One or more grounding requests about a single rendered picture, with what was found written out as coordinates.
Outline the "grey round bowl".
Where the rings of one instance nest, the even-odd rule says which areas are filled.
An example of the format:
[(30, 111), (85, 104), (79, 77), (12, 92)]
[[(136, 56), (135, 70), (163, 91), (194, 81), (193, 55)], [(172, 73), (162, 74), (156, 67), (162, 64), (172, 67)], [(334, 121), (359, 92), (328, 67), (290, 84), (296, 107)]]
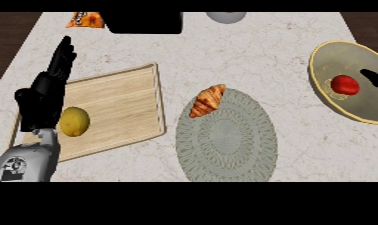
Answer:
[(222, 24), (234, 24), (240, 22), (247, 13), (246, 12), (209, 12), (207, 16)]

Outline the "grey bowl with yellow rim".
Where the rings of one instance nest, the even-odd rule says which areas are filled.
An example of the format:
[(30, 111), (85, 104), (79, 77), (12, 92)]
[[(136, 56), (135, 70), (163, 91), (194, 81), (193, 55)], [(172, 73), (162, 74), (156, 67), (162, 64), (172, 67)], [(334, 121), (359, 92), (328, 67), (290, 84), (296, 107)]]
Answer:
[[(378, 87), (361, 71), (378, 76), (378, 53), (352, 41), (327, 41), (312, 52), (309, 77), (318, 97), (328, 107), (351, 119), (378, 125)], [(339, 94), (331, 81), (339, 75), (351, 76), (359, 83), (356, 95)]]

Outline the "red tomato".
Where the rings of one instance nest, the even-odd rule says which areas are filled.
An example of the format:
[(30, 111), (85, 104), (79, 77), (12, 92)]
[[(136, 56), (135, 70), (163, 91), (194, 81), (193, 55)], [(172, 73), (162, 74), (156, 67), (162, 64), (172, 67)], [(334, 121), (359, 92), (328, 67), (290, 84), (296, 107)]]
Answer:
[(361, 85), (356, 79), (348, 75), (339, 75), (331, 81), (331, 88), (336, 93), (356, 95), (361, 91)]

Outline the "yellow lemon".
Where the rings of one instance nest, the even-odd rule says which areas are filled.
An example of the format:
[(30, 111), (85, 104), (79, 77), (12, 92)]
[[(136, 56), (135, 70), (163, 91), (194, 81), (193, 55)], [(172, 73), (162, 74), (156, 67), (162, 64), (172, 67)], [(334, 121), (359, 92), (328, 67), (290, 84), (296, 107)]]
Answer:
[(61, 115), (60, 126), (67, 136), (82, 136), (91, 126), (91, 117), (86, 110), (79, 107), (68, 107)]

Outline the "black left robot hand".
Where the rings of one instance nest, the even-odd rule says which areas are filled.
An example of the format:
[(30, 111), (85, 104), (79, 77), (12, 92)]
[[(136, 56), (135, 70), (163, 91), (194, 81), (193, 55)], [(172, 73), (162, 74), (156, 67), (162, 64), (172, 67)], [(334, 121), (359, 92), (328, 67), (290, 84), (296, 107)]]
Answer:
[(54, 52), (48, 70), (39, 73), (32, 86), (15, 92), (23, 132), (57, 127), (76, 58), (71, 37), (66, 36)]

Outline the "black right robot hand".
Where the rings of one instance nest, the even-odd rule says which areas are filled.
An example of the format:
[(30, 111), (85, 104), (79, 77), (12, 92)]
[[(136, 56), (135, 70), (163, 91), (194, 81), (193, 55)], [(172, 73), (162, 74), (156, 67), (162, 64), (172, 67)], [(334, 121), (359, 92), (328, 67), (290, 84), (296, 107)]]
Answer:
[(362, 69), (361, 74), (368, 78), (371, 81), (373, 85), (378, 87), (378, 73), (373, 70)]

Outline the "pale wooden cutting board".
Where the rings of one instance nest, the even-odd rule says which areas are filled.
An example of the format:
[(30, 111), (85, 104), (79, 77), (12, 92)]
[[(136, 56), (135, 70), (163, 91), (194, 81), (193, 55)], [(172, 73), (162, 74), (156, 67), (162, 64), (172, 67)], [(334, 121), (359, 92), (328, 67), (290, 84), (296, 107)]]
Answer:
[(57, 127), (61, 162), (166, 133), (160, 86), (156, 62), (67, 83), (64, 108), (85, 109), (91, 126), (79, 137), (68, 137)]

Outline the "orange snack bag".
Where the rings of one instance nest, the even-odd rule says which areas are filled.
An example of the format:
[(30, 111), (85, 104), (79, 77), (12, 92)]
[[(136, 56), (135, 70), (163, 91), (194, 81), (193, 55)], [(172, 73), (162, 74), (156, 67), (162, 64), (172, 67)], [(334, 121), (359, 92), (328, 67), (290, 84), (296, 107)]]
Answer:
[(98, 12), (76, 12), (67, 27), (104, 28), (105, 22)]

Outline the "black appliance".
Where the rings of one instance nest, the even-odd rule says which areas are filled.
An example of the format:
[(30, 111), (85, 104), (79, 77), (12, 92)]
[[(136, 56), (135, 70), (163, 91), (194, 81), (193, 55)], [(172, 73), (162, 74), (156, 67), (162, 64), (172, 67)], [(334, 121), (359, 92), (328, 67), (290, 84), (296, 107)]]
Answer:
[(181, 34), (181, 12), (102, 11), (102, 19), (116, 34)]

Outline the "brown croissant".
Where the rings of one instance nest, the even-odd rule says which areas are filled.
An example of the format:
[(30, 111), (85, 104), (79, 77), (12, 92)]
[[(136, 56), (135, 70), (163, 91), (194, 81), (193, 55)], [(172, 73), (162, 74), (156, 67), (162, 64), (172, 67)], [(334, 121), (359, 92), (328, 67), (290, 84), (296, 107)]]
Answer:
[(219, 109), (225, 90), (226, 85), (219, 84), (200, 92), (190, 111), (191, 118), (203, 117)]

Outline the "round grey woven placemat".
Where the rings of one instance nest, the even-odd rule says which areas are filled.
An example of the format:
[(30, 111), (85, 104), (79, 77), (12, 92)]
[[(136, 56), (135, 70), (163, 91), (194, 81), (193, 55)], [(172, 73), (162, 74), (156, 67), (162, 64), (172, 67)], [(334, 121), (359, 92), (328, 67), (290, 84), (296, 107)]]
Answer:
[(269, 115), (249, 94), (226, 89), (221, 107), (191, 118), (185, 106), (176, 127), (179, 163), (191, 181), (268, 181), (278, 161)]

